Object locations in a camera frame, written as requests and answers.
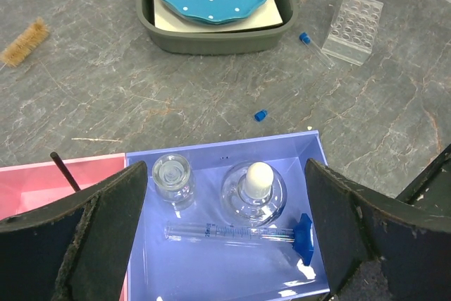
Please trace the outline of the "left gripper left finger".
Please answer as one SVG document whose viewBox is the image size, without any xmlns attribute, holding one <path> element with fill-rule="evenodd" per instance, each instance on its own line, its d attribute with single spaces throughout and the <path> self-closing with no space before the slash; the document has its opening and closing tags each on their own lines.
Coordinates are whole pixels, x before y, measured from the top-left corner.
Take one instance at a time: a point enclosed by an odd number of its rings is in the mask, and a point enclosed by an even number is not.
<svg viewBox="0 0 451 301">
<path fill-rule="evenodd" d="M 1 220 L 1 299 L 119 300 L 146 189 L 138 161 Z"/>
</svg>

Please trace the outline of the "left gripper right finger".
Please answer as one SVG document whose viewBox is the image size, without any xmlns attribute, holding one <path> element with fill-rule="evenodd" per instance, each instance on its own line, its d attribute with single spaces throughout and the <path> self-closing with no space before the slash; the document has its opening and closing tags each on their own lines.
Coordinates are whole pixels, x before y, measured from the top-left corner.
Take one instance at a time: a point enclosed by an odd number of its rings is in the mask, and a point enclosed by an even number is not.
<svg viewBox="0 0 451 301">
<path fill-rule="evenodd" d="M 450 215 L 434 215 L 309 159 L 307 194 L 330 291 L 374 262 L 392 300 L 450 299 Z"/>
</svg>

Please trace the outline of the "clear test tube rack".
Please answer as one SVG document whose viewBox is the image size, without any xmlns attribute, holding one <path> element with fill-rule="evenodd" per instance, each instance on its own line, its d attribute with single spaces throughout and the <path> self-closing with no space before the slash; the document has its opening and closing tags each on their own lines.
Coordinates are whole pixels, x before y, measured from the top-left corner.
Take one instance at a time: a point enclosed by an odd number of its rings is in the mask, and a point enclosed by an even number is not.
<svg viewBox="0 0 451 301">
<path fill-rule="evenodd" d="M 322 52 L 360 66 L 371 55 L 383 3 L 377 0 L 342 0 L 335 11 Z"/>
</svg>

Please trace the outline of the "blue cap test tube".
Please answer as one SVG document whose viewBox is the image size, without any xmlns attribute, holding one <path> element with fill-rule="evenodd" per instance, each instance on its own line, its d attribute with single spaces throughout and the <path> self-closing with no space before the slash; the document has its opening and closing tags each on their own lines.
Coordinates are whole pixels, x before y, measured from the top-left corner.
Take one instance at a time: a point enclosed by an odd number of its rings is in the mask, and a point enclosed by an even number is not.
<svg viewBox="0 0 451 301">
<path fill-rule="evenodd" d="M 282 111 L 286 103 L 290 101 L 292 97 L 296 96 L 297 93 L 291 92 L 286 94 L 284 97 L 275 100 L 274 102 L 270 103 L 266 108 L 263 108 L 262 110 L 256 112 L 254 114 L 254 120 L 256 122 L 262 122 L 268 115 L 274 115 L 277 112 Z"/>
<path fill-rule="evenodd" d="M 299 40 L 319 59 L 320 62 L 322 62 L 325 67 L 327 67 L 329 70 L 333 68 L 335 64 L 322 52 L 319 46 L 306 32 L 303 32 L 299 36 Z"/>
</svg>

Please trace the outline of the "small clear glass bottle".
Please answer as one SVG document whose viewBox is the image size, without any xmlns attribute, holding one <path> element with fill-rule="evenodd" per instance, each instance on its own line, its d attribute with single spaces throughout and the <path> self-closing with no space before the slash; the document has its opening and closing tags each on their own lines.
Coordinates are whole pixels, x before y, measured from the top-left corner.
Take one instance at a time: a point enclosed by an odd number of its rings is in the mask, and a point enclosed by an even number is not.
<svg viewBox="0 0 451 301">
<path fill-rule="evenodd" d="M 195 179 L 188 160 L 180 154 L 165 154 L 152 167 L 156 193 L 175 210 L 194 202 Z"/>
</svg>

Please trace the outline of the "round flask white stopper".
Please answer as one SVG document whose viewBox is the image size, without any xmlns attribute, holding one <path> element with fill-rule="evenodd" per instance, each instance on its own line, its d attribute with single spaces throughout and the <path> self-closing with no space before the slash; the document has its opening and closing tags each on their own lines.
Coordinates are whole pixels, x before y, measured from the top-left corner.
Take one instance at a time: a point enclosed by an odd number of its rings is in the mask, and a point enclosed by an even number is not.
<svg viewBox="0 0 451 301">
<path fill-rule="evenodd" d="M 274 222 L 282 214 L 287 197 L 281 174 L 262 161 L 245 161 L 229 168 L 220 193 L 228 222 L 246 227 Z"/>
</svg>

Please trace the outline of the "tan test tube brush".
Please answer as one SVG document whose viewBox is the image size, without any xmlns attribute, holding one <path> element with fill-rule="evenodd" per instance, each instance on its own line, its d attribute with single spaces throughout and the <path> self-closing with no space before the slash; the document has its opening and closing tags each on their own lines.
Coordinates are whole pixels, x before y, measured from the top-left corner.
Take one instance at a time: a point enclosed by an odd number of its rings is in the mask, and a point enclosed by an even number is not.
<svg viewBox="0 0 451 301">
<path fill-rule="evenodd" d="M 37 18 L 1 52 L 1 62 L 8 67 L 19 66 L 48 36 L 49 27 Z"/>
</svg>

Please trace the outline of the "dark green plastic tray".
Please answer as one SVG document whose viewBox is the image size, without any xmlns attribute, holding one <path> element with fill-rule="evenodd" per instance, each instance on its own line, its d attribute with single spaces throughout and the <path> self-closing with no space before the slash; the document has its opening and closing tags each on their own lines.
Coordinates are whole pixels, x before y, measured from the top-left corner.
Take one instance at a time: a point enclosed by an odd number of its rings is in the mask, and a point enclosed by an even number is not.
<svg viewBox="0 0 451 301">
<path fill-rule="evenodd" d="M 154 0 L 136 0 L 137 17 L 153 43 L 174 54 L 228 55 L 274 48 L 294 25 L 299 10 L 295 0 L 275 0 L 282 23 L 268 28 L 225 32 L 169 32 L 154 25 Z"/>
</svg>

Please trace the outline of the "multicolour compartment organizer tray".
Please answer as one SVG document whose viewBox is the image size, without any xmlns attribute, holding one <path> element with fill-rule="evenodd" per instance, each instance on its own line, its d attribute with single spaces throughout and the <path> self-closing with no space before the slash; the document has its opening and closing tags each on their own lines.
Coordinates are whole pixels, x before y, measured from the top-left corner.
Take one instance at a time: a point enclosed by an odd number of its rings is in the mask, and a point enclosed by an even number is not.
<svg viewBox="0 0 451 301">
<path fill-rule="evenodd" d="M 194 173 L 194 202 L 180 211 L 155 190 L 152 167 L 165 154 L 182 155 Z M 147 165 L 147 189 L 123 284 L 129 300 L 289 300 L 329 289 L 314 227 L 314 256 L 309 266 L 303 265 L 290 244 L 171 241 L 163 232 L 167 223 L 239 226 L 225 217 L 220 193 L 229 168 L 245 161 L 270 164 L 281 174 L 288 192 L 282 214 L 260 227 L 294 228 L 303 213 L 312 220 L 304 175 L 309 159 L 326 162 L 315 130 L 72 159 L 68 167 L 84 190 L 138 161 Z M 51 162 L 3 167 L 1 220 L 74 193 Z"/>
</svg>

